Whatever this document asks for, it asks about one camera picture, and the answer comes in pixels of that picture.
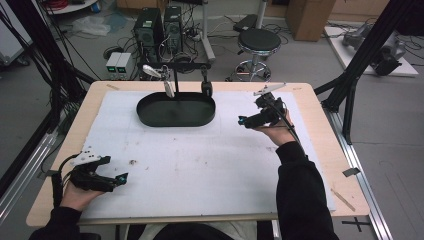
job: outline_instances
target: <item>black sleeve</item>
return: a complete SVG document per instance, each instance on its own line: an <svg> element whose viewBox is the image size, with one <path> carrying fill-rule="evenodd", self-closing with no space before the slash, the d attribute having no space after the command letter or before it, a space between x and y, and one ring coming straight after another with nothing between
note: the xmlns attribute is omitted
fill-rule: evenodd
<svg viewBox="0 0 424 240"><path fill-rule="evenodd" d="M324 184L315 164L297 142L277 149L277 209L282 238L339 239L327 208Z"/></svg>
<svg viewBox="0 0 424 240"><path fill-rule="evenodd" d="M79 240L80 229L77 222L81 212L67 207L58 207L51 211L50 221L43 228L34 231L29 240Z"/></svg>

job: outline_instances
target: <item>black tray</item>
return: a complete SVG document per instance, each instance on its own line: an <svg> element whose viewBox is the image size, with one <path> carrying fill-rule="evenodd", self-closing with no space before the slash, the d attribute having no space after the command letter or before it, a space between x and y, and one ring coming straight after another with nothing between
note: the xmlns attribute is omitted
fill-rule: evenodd
<svg viewBox="0 0 424 240"><path fill-rule="evenodd" d="M215 101L203 93L178 92L169 98L157 92L138 102L137 114L150 127L199 127L212 121L215 108Z"/></svg>

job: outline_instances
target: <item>chair base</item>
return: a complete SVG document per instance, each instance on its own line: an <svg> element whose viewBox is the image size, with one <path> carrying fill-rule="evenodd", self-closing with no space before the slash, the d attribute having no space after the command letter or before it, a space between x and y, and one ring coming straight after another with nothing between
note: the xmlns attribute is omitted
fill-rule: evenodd
<svg viewBox="0 0 424 240"><path fill-rule="evenodd" d="M234 70L234 75L242 82L252 82L256 78L269 82L271 80L271 69L263 62L253 64L253 60L241 62Z"/></svg>

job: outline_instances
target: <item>gray floor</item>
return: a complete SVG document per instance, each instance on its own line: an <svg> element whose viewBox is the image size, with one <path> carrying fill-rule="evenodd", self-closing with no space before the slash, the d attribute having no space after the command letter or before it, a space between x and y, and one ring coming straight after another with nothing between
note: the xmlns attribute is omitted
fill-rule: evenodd
<svg viewBox="0 0 424 240"><path fill-rule="evenodd" d="M130 30L134 25L134 20L129 15L112 13L115 13L113 6L105 8L97 15L105 16L113 24L107 37L82 33L69 35L70 41L101 79L108 79L103 51L115 46L118 41L123 44L125 40L119 39L131 37ZM74 19L87 14L92 15L89 10L66 14L60 16L59 23L66 28ZM228 22L228 19L209 20L209 29L212 31L222 22ZM267 18L264 23L285 26L284 19ZM231 24L221 24L214 34L237 35L231 28ZM327 39L299 42L293 41L290 34L282 33L282 36L289 40L288 44L267 60L272 69L273 82L307 82L315 88L342 73L342 65ZM216 61L209 73L209 78L213 81L224 81L239 62L250 58L248 54L236 54L239 50L236 38L210 38L210 42L216 54ZM196 62L205 61L203 47L199 44L197 49L199 57ZM424 55L422 50L414 53ZM71 57L78 69L95 77L73 50ZM424 63L422 59L409 53L405 55L405 59L410 63ZM415 78L363 75L357 86L352 122L352 141L364 172L393 239L402 240L424 239L424 69L420 66L415 69L420 73ZM11 66L0 72L0 76L0 174L3 174L48 112L49 88L34 64L28 67ZM198 81L199 78L197 73L180 76L180 80L186 81ZM324 93L318 98L324 100L327 95L328 93ZM0 226L0 238L29 237L34 229L26 226L25 219L41 184L42 180L38 178L30 182ZM340 239L376 239L370 226L362 225L358 229L356 225L343 224L342 221L354 219L334 219L335 230ZM366 217L360 217L358 221L369 222ZM83 229L100 233L102 239L114 238L114 226Z"/></svg>

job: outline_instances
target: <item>person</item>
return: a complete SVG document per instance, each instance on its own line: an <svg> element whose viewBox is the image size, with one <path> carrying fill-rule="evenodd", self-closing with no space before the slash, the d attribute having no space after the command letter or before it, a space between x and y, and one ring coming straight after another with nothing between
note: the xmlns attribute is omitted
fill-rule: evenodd
<svg viewBox="0 0 424 240"><path fill-rule="evenodd" d="M288 113L286 117L292 124ZM261 126L254 130L266 134L278 146L276 153L281 165L278 168L276 201L282 239L339 239L334 233L321 175L285 124L280 121L276 125ZM103 193L98 191L84 191L68 182L60 207L52 210L47 225L34 231L29 239L79 239L77 222L81 213L101 194ZM169 232L172 231L160 232L167 236L163 239L173 239ZM211 234L217 236L212 239L231 239L213 230Z"/></svg>

